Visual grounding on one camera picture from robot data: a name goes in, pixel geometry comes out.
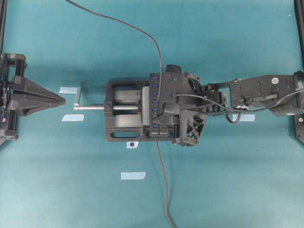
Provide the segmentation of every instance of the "teal surface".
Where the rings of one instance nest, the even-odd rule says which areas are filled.
[[[158,41],[164,65],[216,83],[302,68],[293,0],[78,0]],[[158,72],[151,41],[63,0],[9,0],[4,51],[27,57],[26,77],[49,90],[82,86],[101,103],[107,80]],[[20,118],[0,152],[1,228],[166,228],[161,168],[152,142],[105,141],[102,112],[66,106]],[[83,122],[61,122],[84,114]],[[160,143],[173,219],[180,228],[301,228],[304,147],[291,118],[215,117],[198,147]],[[145,171],[121,181],[120,172]]]

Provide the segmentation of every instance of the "painter's tape strip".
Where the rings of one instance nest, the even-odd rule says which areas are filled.
[[[121,172],[121,180],[143,180],[146,172]]]
[[[64,115],[61,121],[83,121],[85,116],[83,114],[75,114],[75,115]]]
[[[232,115],[232,121],[236,121],[238,117],[238,114],[233,114]],[[249,121],[253,122],[256,120],[256,115],[254,114],[242,114],[240,121]]]
[[[60,87],[59,93],[60,94],[76,94],[77,88],[76,87]]]

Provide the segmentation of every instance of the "black cable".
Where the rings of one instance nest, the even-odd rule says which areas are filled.
[[[150,38],[152,40],[153,44],[156,46],[156,49],[157,49],[157,52],[158,52],[158,55],[159,55],[159,59],[160,59],[160,70],[161,70],[161,73],[160,73],[159,91],[161,90],[161,86],[162,86],[162,80],[161,80],[162,79],[162,55],[161,55],[161,50],[160,50],[160,48],[159,48],[156,40],[151,35],[149,35],[145,31],[143,31],[143,30],[141,30],[141,29],[139,29],[139,28],[137,28],[137,27],[135,27],[133,25],[130,25],[130,24],[128,24],[128,23],[126,23],[126,22],[124,22],[122,20],[119,20],[119,19],[116,19],[116,18],[112,18],[112,17],[106,16],[106,15],[94,12],[94,11],[92,11],[90,9],[87,9],[87,8],[85,8],[83,6],[80,6],[80,5],[76,4],[75,2],[73,2],[71,0],[65,0],[65,1],[67,1],[68,3],[74,5],[74,6],[78,7],[78,8],[80,8],[80,9],[88,12],[88,13],[91,13],[93,15],[96,15],[96,16],[99,16],[99,17],[102,17],[102,18],[105,18],[105,19],[116,21],[116,22],[121,23],[121,24],[123,24],[125,26],[128,26],[128,27],[130,27],[132,29],[135,29],[135,30],[139,31],[140,33],[143,33],[144,35],[146,35],[148,38]],[[160,99],[160,93],[158,93],[158,95],[157,95],[157,100],[156,100],[157,104],[158,104],[159,99]]]
[[[289,94],[286,94],[285,96],[283,96],[280,100],[278,100],[274,105],[270,106],[270,107],[265,107],[265,108],[259,108],[259,109],[255,109],[255,110],[243,110],[243,109],[236,109],[236,108],[228,108],[228,107],[225,107],[215,101],[212,101],[206,97],[203,97],[203,96],[199,96],[199,95],[193,95],[193,94],[176,94],[176,96],[191,96],[191,97],[196,97],[196,98],[201,98],[203,100],[206,100],[206,101],[209,101],[225,110],[228,110],[228,111],[233,111],[233,112],[241,112],[241,113],[256,113],[256,112],[260,112],[260,111],[263,111],[263,110],[266,110],[266,109],[272,109],[272,108],[275,108],[277,107],[283,100],[285,100],[287,97],[289,96],[292,96],[292,95],[295,95],[295,94],[298,94],[298,93],[301,93],[301,92],[304,92],[304,88],[303,89],[299,89],[297,91],[294,91],[292,93],[289,93]]]
[[[160,159],[160,164],[161,164],[161,172],[162,172],[162,175],[163,175],[163,179],[164,179],[164,182],[165,182],[165,214],[166,214],[166,217],[168,219],[168,221],[170,222],[171,226],[173,228],[176,228],[172,218],[170,217],[170,214],[169,214],[169,205],[168,205],[168,199],[169,199],[169,191],[168,191],[168,180],[167,180],[167,174],[166,174],[166,170],[165,170],[165,167],[163,165],[163,162],[162,162],[162,156],[161,156],[161,151],[160,151],[160,146],[158,144],[158,140],[157,140],[157,137],[155,137],[155,144],[156,144],[156,150],[157,150],[157,153],[158,153],[158,157]]]
[[[225,113],[225,118],[226,118],[226,120],[227,120],[229,123],[237,124],[237,123],[240,121],[240,119],[241,119],[241,115],[242,115],[241,112],[237,113],[237,119],[236,119],[235,121],[232,121],[232,120],[229,118],[228,114]]]

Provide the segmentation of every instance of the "threaded rod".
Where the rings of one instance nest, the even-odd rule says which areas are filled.
[[[75,105],[74,110],[80,111],[93,111],[93,110],[104,110],[103,104],[95,104],[95,105]],[[136,104],[114,104],[113,110],[117,111],[136,111],[138,110],[138,106]]]

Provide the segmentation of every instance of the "power cord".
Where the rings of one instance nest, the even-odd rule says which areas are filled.
[[[260,112],[260,111],[263,111],[263,110],[266,110],[266,109],[272,109],[272,108],[275,108],[277,107],[279,104],[281,104],[282,101],[284,101],[287,97],[289,96],[292,96],[292,95],[295,95],[295,94],[298,94],[298,93],[301,93],[301,92],[304,92],[304,88],[303,89],[299,89],[297,91],[294,91],[292,93],[289,93],[289,94],[286,94],[285,96],[283,96],[280,100],[278,100],[274,105],[270,106],[270,107],[265,107],[265,108],[259,108],[259,109],[255,109],[255,110],[244,110],[244,109],[236,109],[236,108],[228,108],[228,107],[225,107],[223,105],[221,105],[220,103],[217,103],[215,101],[212,101],[206,97],[203,97],[203,96],[199,96],[199,95],[194,95],[194,94],[176,94],[176,96],[191,96],[191,97],[196,97],[196,98],[201,98],[205,101],[209,101],[225,110],[228,110],[228,111],[233,111],[233,112],[240,112],[240,113],[256,113],[256,112]]]
[[[229,118],[228,114],[225,113],[225,118],[226,118],[226,120],[227,120],[229,123],[237,124],[237,123],[240,121],[240,119],[241,119],[241,115],[242,115],[241,112],[237,113],[237,119],[236,119],[235,121],[232,121],[232,120]]]
[[[155,137],[155,144],[156,144],[156,150],[157,150],[157,153],[158,153],[158,157],[160,159],[160,164],[161,164],[161,172],[162,172],[162,175],[163,175],[163,179],[164,179],[164,182],[165,182],[165,214],[166,214],[166,217],[168,219],[168,221],[170,222],[171,226],[173,228],[176,228],[172,218],[170,217],[170,214],[169,214],[169,204],[168,204],[168,199],[169,199],[169,191],[168,191],[168,180],[167,180],[167,174],[166,174],[166,170],[165,170],[165,167],[163,165],[163,162],[162,162],[162,156],[161,156],[161,151],[160,151],[160,146],[158,144],[158,140],[157,140],[157,137]]]
[[[65,0],[67,1],[68,3],[88,12],[88,13],[91,13],[93,15],[96,15],[98,17],[102,17],[102,18],[105,18],[105,19],[109,19],[109,20],[113,20],[113,21],[116,21],[118,23],[121,23],[125,26],[128,26],[132,29],[135,29],[136,31],[139,31],[140,33],[143,33],[144,35],[146,35],[149,39],[152,40],[153,44],[155,45],[156,49],[157,49],[157,52],[158,52],[158,55],[159,55],[159,60],[160,60],[160,84],[159,84],[159,91],[161,90],[161,85],[162,85],[162,55],[161,55],[161,51],[160,51],[160,48],[156,42],[156,40],[151,36],[149,35],[148,33],[146,33],[145,31],[133,26],[133,25],[130,25],[122,20],[119,20],[119,19],[116,19],[116,18],[112,18],[112,17],[109,17],[109,16],[106,16],[106,15],[103,15],[103,14],[100,14],[100,13],[97,13],[97,12],[94,12],[90,9],[87,9],[81,5],[78,5],[76,4],[75,2],[71,1],[71,0]],[[158,101],[160,99],[160,93],[158,93],[157,95],[157,101],[156,103],[158,104]],[[165,168],[164,168],[164,165],[163,165],[163,162],[162,162],[162,156],[161,156],[161,152],[160,152],[160,148],[159,148],[159,145],[158,145],[158,141],[157,139],[155,139],[155,143],[156,143],[156,150],[158,152],[158,156],[159,156],[159,159],[160,159],[160,163],[161,163],[161,171],[162,171],[162,174],[163,174],[163,177],[164,177],[164,181],[165,181],[165,193],[166,193],[166,202],[165,202],[165,214],[166,214],[166,217],[168,219],[168,221],[170,222],[170,224],[172,225],[173,228],[175,228],[175,225],[174,225],[174,222],[172,221],[170,215],[169,215],[169,211],[168,211],[168,182],[167,182],[167,174],[166,174],[166,171],[165,171]]]
[[[112,18],[112,17],[106,16],[106,15],[97,13],[97,12],[92,11],[92,10],[90,10],[88,8],[85,8],[85,7],[81,6],[81,5],[78,5],[77,3],[75,3],[75,2],[73,2],[71,0],[65,0],[65,1],[67,1],[68,3],[74,5],[74,6],[78,7],[78,8],[80,8],[80,9],[88,12],[88,13],[91,13],[91,14],[96,15],[96,16],[101,17],[101,18],[105,18],[105,19],[116,21],[116,22],[121,23],[121,24],[123,24],[125,26],[128,26],[128,27],[130,27],[132,29],[135,29],[136,31],[138,31],[140,33],[143,33],[150,40],[152,40],[153,44],[155,45],[155,47],[157,49],[157,52],[158,52],[158,55],[159,55],[159,59],[160,59],[160,84],[159,84],[159,91],[161,90],[161,86],[162,86],[162,80],[161,80],[162,79],[162,55],[161,55],[161,50],[160,50],[160,48],[159,48],[156,40],[150,34],[148,34],[147,32],[145,32],[143,30],[141,30],[140,28],[135,27],[134,25],[130,25],[130,24],[128,24],[128,23],[126,23],[126,22],[124,22],[122,20],[119,20],[119,19],[116,19],[116,18]],[[157,104],[158,104],[159,99],[160,99],[160,93],[158,93],[158,95],[157,95],[157,102],[156,102]]]

